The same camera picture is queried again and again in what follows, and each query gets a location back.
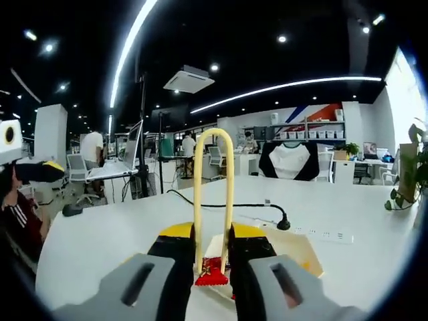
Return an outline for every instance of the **white chair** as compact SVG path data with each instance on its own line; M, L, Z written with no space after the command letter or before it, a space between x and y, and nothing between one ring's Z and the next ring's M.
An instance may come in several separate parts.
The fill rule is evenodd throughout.
M208 152L209 152L209 165L210 166L218 166L221 170L221 168L223 167L223 156L221 155L221 151L220 151L220 147L218 146L213 146L213 147L208 147ZM211 181L213 179L224 179L226 176L224 175L217 175L214 177L211 177Z
M333 156L334 152L319 152L318 163L320 165L320 174L315 181L328 181L333 183Z
M88 176L89 171L86 168L86 163L81 154L68 154L67 155L68 166L70 168L70 182L71 183L88 183L86 177ZM78 197L76 204L78 205L84 199L93 205L91 197L99 199L100 197L94 194L82 194Z
M379 176L382 178L382 185L394 185L400 171L400 149L395 154L394 164L391 170L386 167L379 167Z

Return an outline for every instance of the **person in striped shirt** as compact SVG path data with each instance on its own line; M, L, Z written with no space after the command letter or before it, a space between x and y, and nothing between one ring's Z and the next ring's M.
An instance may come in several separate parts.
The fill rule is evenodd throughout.
M0 221L6 232L22 251L37 262L43 242L47 236L50 219L43 207L41 217L31 202L18 191L23 181L55 181L64 175L64 170L55 164L8 164L0 170Z

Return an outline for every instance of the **person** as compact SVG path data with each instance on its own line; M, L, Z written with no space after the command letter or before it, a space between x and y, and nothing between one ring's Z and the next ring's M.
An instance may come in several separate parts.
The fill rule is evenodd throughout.
M248 148L250 152L256 153L259 146L257 145L257 142L254 140L254 138L251 137L250 132L245 132L245 145L244 148Z
M86 163L88 170L100 167L102 162L102 148L104 146L102 135L99 132L93 131L87 134L82 141L80 152ZM95 193L103 197L101 191L101 181L93 181L92 187Z
M44 207L39 207L39 218L33 203L18 189L23 182L54 182L63 175L63 168L52 162L0 166L0 222L10 238L34 262L39 259L49 231L50 218Z
M183 139L183 142L181 143L181 145L183 146L183 150L185 154L184 156L187 157L186 172L189 166L191 168L191 172L193 172L193 156L195 155L196 142L191 137L190 130L186 131L185 138Z

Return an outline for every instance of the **potted plant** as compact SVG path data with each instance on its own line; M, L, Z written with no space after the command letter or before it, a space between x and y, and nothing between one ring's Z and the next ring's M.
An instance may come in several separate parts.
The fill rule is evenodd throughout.
M334 147L334 150L342 150L344 152L346 152L346 159L349 159L351 156L357 155L360 147L355 144L354 142L351 142L349 144L341 144L341 145L336 145ZM337 157L335 155L335 159L342 159L343 157Z
M421 139L425 133L412 125L409 129L411 144L400 145L400 175L395 179L394 185L399 184L399 188L391 191L390 198L385 203L385 209L404 210L411 207L419 198L425 203L428 187L428 146L424 146L418 152Z

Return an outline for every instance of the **black power cord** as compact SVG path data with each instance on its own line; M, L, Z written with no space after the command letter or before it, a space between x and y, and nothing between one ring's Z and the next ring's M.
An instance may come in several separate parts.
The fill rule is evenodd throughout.
M169 189L167 191L167 193L169 192L174 192L175 194L177 194L179 197L181 197L182 199L184 199L186 202L188 202L189 204L194 205L194 203L186 198L186 196L184 196L183 194L181 194L180 192L174 190L174 189ZM226 204L222 204L222 205L213 205L213 204L201 204L202 207L226 207ZM233 207L273 207L275 209L279 209L282 213L282 220L278 222L278 224L276 225L277 229L280 229L282 231L287 231L290 228L290 222L288 221L287 218L287 214L286 212L282 209L282 207L275 205L275 204L233 204Z

